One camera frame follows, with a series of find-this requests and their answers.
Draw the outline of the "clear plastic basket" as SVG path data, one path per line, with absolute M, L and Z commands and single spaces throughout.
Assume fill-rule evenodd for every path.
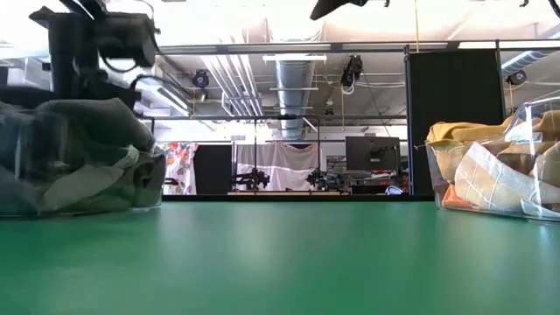
M 514 120 L 509 124 L 504 133 L 498 136 L 491 136 L 488 139 L 466 143 L 482 144 L 501 162 L 504 162 L 518 172 L 534 176 L 545 183 L 560 187 L 560 140 L 543 141 L 542 134 L 533 131 L 533 119 L 542 118 L 545 112 L 551 110 L 560 110 L 560 96 L 528 101 L 514 112 Z M 560 222 L 560 205 L 543 206 L 524 199 L 521 201 L 520 212 L 485 210 L 471 203 L 472 206 L 469 208 L 443 207 L 441 202 L 448 185 L 455 185 L 455 183 L 449 183 L 443 179 L 434 152 L 430 147 L 430 143 L 426 140 L 425 146 L 435 201 L 439 207 L 530 220 Z
M 165 154 L 120 100 L 0 102 L 0 218 L 159 204 Z

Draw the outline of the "green table mat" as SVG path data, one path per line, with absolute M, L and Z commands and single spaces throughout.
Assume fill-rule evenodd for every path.
M 163 195 L 163 202 L 417 202 L 434 201 L 422 195 Z
M 560 224 L 396 201 L 0 220 L 0 315 L 560 315 Z

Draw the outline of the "light gray microfiber towel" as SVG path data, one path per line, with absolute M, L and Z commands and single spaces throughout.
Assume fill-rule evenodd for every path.
M 37 111 L 54 113 L 78 123 L 99 143 L 150 151 L 155 138 L 120 99 L 53 100 L 41 103 Z

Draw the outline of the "floral hanging cloth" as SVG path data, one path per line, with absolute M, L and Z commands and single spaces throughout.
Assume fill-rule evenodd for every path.
M 169 142 L 162 146 L 166 156 L 164 195 L 195 195 L 194 157 L 198 145 L 193 142 Z

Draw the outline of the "silver ventilation duct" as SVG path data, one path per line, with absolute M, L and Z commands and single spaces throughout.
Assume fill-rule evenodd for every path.
M 277 104 L 281 116 L 303 116 L 308 105 L 315 62 L 281 60 L 275 64 Z

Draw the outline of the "white ceiling light bar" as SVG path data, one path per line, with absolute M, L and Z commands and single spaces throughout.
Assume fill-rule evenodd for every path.
M 309 54 L 274 54 L 263 55 L 263 61 L 321 61 L 326 62 L 326 55 L 309 55 Z

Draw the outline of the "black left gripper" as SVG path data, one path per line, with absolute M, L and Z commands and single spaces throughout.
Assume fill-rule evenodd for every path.
M 29 19 L 49 30 L 52 91 L 57 96 L 76 96 L 78 74 L 74 57 L 79 40 L 74 32 L 93 33 L 108 25 L 108 10 L 103 0 L 59 0 L 68 12 L 55 12 L 46 6 L 32 12 Z

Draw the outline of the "small black panel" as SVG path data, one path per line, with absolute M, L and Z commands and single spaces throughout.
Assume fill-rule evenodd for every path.
M 193 166 L 198 195 L 225 195 L 229 192 L 232 178 L 231 145 L 199 145 Z

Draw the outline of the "black hanging device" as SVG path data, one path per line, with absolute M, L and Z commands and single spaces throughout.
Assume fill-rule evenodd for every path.
M 352 55 L 343 70 L 340 83 L 345 88 L 352 87 L 361 76 L 363 62 L 360 55 Z

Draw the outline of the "black partition panel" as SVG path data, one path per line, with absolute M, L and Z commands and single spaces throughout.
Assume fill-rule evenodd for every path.
M 424 141 L 438 122 L 497 125 L 505 119 L 495 49 L 408 52 L 404 59 L 411 193 L 434 196 Z

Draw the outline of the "dark gray microfiber towel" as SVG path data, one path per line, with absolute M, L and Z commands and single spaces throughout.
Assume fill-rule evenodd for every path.
M 0 217 L 120 212 L 161 200 L 165 154 L 130 145 L 0 153 Z

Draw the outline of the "pale orange plaid towel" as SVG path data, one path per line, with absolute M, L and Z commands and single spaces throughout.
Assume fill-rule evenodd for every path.
M 473 143 L 458 164 L 456 194 L 485 210 L 522 210 L 522 200 L 560 205 L 560 187 L 521 173 L 501 162 L 482 144 Z

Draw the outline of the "white hanging sheet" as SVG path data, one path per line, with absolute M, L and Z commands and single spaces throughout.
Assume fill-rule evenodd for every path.
M 319 166 L 319 147 L 315 143 L 298 148 L 285 142 L 238 145 L 236 162 L 238 173 L 251 172 L 256 166 L 269 176 L 269 183 L 259 185 L 260 190 L 314 190 L 306 179 Z

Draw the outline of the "gray overhead beam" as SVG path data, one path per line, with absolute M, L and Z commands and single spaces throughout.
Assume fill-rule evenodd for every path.
M 458 49 L 493 49 L 504 52 L 534 50 L 560 50 L 560 38 L 531 40 L 466 40 L 466 41 L 421 41 L 418 44 L 406 41 L 389 42 L 290 42 L 219 45 L 168 45 L 162 46 L 166 55 L 215 55 L 215 54 L 266 54 L 266 53 L 398 53 L 405 47 L 420 52 Z

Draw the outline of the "black monitor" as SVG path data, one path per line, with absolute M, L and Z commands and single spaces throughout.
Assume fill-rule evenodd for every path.
M 396 137 L 347 136 L 345 146 L 349 171 L 400 170 L 400 140 Z

